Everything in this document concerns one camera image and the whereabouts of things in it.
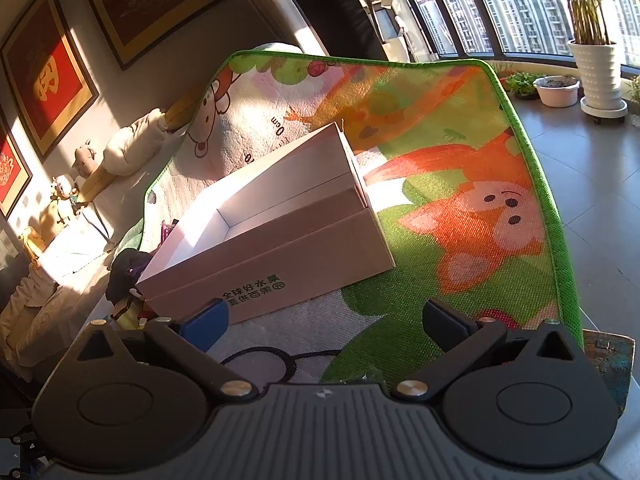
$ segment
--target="stuffed animal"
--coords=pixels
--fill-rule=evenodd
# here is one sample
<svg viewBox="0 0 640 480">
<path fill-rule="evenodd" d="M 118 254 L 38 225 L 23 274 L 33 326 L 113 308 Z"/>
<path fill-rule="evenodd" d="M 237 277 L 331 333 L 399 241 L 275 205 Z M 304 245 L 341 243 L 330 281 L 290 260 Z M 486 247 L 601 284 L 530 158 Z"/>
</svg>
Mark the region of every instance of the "stuffed animal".
<svg viewBox="0 0 640 480">
<path fill-rule="evenodd" d="M 40 213 L 40 233 L 47 246 L 78 214 L 71 200 L 77 192 L 69 174 L 57 176 L 51 182 L 51 202 Z"/>
<path fill-rule="evenodd" d="M 60 221 L 58 215 L 58 200 L 52 200 L 40 213 L 40 235 L 47 247 L 64 228 L 65 224 Z"/>
<path fill-rule="evenodd" d="M 111 137 L 102 166 L 114 175 L 133 174 L 151 160 L 169 135 L 164 114 L 155 108 Z"/>
<path fill-rule="evenodd" d="M 47 243 L 44 238 L 31 226 L 24 229 L 18 236 L 20 241 L 24 245 L 24 251 L 32 263 L 38 268 L 38 258 L 42 256 L 44 249 L 47 248 Z"/>
<path fill-rule="evenodd" d="M 89 175 L 98 167 L 98 163 L 95 161 L 95 150 L 89 146 L 89 142 L 91 141 L 87 140 L 87 142 L 76 149 L 76 161 L 71 166 L 78 170 L 82 178 L 89 178 Z"/>
</svg>

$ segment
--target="cartoon play mat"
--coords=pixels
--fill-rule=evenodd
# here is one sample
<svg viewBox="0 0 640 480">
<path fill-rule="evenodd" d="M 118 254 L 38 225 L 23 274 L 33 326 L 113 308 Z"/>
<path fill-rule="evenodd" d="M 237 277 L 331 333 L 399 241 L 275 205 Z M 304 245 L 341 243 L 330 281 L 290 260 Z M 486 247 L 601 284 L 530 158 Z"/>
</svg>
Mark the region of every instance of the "cartoon play mat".
<svg viewBox="0 0 640 480">
<path fill-rule="evenodd" d="M 179 219 L 208 185 L 332 121 L 344 121 L 397 267 L 233 325 L 211 356 L 258 386 L 395 384 L 440 353 L 422 330 L 431 297 L 511 327 L 558 318 L 582 341 L 556 206 L 510 101 L 478 60 L 234 54 L 147 193 L 141 250 L 155 249 L 162 220 Z M 230 308 L 268 278 L 228 291 Z"/>
</svg>

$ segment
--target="tiled floor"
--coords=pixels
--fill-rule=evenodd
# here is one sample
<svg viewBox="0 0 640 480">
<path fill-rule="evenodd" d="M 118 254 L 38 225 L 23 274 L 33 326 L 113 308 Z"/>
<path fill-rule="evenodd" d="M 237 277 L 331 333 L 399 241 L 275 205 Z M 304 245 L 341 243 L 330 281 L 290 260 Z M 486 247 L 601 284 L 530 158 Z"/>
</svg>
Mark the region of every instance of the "tiled floor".
<svg viewBox="0 0 640 480">
<path fill-rule="evenodd" d="M 594 124 L 579 105 L 514 106 L 564 224 L 584 326 L 640 341 L 640 129 Z"/>
</svg>

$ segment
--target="pivot bolt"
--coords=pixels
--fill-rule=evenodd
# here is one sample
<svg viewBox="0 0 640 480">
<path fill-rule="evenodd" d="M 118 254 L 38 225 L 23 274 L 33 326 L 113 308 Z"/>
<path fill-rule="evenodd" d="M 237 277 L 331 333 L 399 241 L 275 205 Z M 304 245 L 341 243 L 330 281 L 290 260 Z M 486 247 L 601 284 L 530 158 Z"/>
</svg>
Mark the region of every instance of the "pivot bolt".
<svg viewBox="0 0 640 480">
<path fill-rule="evenodd" d="M 420 397 L 429 390 L 429 387 L 422 381 L 407 379 L 399 383 L 396 390 L 407 397 Z"/>
<path fill-rule="evenodd" d="M 251 383 L 242 380 L 227 381 L 222 385 L 222 393 L 229 397 L 244 397 L 251 393 L 253 387 Z"/>
</svg>

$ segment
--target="pink box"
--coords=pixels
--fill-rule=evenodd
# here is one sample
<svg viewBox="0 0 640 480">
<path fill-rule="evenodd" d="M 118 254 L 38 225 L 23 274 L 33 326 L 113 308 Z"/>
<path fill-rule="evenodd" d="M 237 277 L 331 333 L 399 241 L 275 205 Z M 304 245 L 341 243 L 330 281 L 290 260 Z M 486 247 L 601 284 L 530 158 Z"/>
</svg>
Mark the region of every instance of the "pink box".
<svg viewBox="0 0 640 480">
<path fill-rule="evenodd" d="M 223 298 L 236 323 L 391 269 L 357 168 L 332 123 L 233 172 L 194 200 L 140 292 L 178 320 Z"/>
</svg>

